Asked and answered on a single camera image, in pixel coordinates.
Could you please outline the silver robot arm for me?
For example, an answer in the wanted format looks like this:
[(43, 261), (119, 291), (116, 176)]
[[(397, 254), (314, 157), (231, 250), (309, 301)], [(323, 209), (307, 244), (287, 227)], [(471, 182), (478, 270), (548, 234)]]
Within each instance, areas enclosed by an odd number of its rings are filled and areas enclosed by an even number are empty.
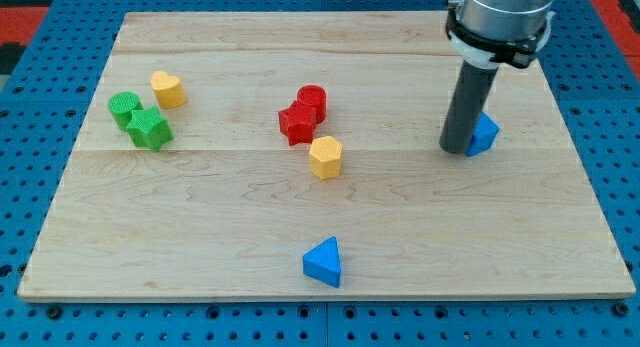
[(467, 64), (526, 69), (551, 35), (554, 0), (446, 0), (445, 33)]

